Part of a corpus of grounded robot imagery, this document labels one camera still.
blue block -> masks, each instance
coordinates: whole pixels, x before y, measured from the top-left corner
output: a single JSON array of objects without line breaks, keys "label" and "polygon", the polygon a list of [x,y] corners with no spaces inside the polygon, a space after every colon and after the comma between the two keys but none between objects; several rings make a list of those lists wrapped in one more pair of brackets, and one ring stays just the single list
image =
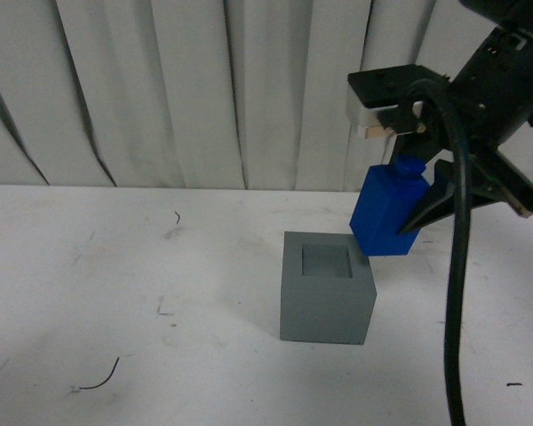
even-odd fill
[{"label": "blue block", "polygon": [[430,187],[422,177],[425,169],[420,159],[408,155],[370,167],[349,223],[365,256],[409,253],[418,231],[397,233]]}]

gray box with square hole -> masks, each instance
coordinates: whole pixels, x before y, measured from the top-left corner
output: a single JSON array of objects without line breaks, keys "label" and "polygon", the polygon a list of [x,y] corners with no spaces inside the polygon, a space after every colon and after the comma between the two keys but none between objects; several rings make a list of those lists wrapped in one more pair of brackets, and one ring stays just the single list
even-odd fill
[{"label": "gray box with square hole", "polygon": [[281,340],[363,344],[376,297],[353,235],[284,233]]}]

